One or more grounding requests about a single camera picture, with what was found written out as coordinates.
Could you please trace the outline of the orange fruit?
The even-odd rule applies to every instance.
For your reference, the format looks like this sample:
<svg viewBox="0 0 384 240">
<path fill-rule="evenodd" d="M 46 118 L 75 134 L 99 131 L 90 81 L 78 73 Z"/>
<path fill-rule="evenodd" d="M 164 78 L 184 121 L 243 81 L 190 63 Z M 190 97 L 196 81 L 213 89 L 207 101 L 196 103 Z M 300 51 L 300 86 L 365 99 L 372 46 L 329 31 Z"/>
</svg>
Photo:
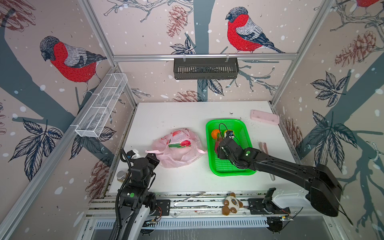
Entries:
<svg viewBox="0 0 384 240">
<path fill-rule="evenodd" d="M 222 136 L 221 136 L 221 131 L 219 129 L 215 129 L 211 132 L 211 137 L 214 139 L 214 140 L 218 140 L 220 139 Z"/>
</svg>

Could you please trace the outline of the green plastic basket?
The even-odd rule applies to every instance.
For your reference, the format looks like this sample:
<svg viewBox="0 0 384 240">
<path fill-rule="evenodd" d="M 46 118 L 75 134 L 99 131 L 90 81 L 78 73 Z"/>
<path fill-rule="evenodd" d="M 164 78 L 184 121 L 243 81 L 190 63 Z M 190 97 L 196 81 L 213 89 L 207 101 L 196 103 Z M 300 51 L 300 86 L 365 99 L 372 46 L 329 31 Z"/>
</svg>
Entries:
<svg viewBox="0 0 384 240">
<path fill-rule="evenodd" d="M 211 120 L 206 124 L 207 148 L 211 171 L 219 177 L 250 176 L 255 171 L 239 169 L 233 161 L 242 150 L 251 148 L 245 123 L 236 119 Z"/>
</svg>

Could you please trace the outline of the pink plastic bag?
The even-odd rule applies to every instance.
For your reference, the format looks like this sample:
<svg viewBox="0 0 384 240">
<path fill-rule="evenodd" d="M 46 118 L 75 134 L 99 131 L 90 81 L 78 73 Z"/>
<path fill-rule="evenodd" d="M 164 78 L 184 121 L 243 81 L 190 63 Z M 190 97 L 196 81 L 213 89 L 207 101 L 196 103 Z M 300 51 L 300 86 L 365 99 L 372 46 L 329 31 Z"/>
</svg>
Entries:
<svg viewBox="0 0 384 240">
<path fill-rule="evenodd" d="M 175 169 L 185 167 L 203 155 L 207 151 L 203 149 L 199 136 L 189 129 L 179 129 L 152 143 L 152 149 L 146 151 L 156 155 L 163 168 Z"/>
</svg>

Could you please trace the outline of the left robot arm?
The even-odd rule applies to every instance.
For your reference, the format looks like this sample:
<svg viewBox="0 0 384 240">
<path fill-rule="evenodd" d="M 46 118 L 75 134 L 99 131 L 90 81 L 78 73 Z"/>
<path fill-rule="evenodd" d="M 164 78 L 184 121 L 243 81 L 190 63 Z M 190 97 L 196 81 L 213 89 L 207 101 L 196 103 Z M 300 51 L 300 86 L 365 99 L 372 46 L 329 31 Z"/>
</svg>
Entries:
<svg viewBox="0 0 384 240">
<path fill-rule="evenodd" d="M 120 160 L 128 164 L 128 174 L 118 189 L 110 240 L 136 240 L 149 213 L 156 208 L 156 194 L 149 189 L 160 161 L 151 153 L 138 159 L 133 158 L 135 155 L 134 151 L 120 151 Z"/>
</svg>

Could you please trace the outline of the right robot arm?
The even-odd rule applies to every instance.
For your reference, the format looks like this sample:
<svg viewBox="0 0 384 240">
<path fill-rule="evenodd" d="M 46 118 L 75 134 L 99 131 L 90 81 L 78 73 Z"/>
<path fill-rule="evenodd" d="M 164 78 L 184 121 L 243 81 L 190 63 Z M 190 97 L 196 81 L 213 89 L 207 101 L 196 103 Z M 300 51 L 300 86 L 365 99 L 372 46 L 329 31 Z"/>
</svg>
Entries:
<svg viewBox="0 0 384 240">
<path fill-rule="evenodd" d="M 219 159 L 229 160 L 238 169 L 265 172 L 295 183 L 309 192 L 306 199 L 319 213 L 329 217 L 339 215 L 342 186 L 327 166 L 291 163 L 258 149 L 243 149 L 231 138 L 220 140 L 215 152 Z"/>
</svg>

